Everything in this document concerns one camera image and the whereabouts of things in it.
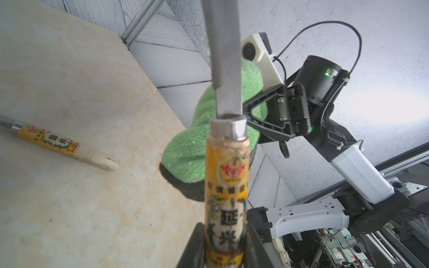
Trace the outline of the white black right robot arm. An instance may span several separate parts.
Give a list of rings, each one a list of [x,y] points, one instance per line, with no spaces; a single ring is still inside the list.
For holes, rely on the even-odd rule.
[[[286,142],[302,136],[346,180],[334,196],[321,201],[250,209],[247,221],[263,242],[323,228],[346,228],[354,236],[370,234],[409,205],[409,199],[364,156],[353,135],[330,119],[334,100],[349,78],[339,65],[310,55],[285,83],[245,102],[248,125],[260,132],[262,142],[279,142],[288,157]]]

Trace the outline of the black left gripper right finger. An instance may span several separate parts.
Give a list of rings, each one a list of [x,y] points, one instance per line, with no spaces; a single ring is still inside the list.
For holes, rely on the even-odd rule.
[[[244,267],[245,268],[272,268],[273,264],[269,259],[263,243],[252,224],[246,225],[244,244]]]

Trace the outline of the green fluffy rag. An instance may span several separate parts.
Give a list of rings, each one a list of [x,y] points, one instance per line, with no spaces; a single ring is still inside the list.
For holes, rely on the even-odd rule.
[[[258,95],[264,87],[260,68],[242,60],[243,102]],[[210,119],[216,115],[215,92],[208,86],[197,103],[189,129],[177,134],[166,146],[159,164],[161,175],[186,198],[204,202],[206,140],[210,133]],[[261,134],[248,126],[251,155]]]

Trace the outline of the sickle wooden handle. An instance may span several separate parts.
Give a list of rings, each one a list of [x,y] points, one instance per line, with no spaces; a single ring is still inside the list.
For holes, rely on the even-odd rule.
[[[118,163],[110,157],[88,145],[66,138],[62,135],[40,128],[33,124],[25,124],[5,116],[1,116],[1,126],[9,129],[17,137],[37,144],[48,150],[66,155],[86,164],[114,171]]]
[[[205,259],[209,268],[239,268],[244,255],[250,141],[242,113],[238,3],[203,1],[216,115],[205,167]]]

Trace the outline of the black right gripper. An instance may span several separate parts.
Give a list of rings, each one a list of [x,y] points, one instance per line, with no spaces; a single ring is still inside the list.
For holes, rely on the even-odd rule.
[[[261,91],[243,104],[242,111],[246,112],[248,126],[272,141],[307,136],[314,127],[321,125],[323,112],[349,78],[350,73],[334,62],[310,55],[303,66],[287,79],[286,85],[279,84]],[[276,96],[286,95],[293,133],[287,133],[287,128],[280,128],[251,114],[259,105]]]

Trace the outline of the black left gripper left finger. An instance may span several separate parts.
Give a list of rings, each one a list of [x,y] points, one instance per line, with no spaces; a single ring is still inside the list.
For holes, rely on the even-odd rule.
[[[177,268],[204,268],[204,224],[196,224],[177,264]]]

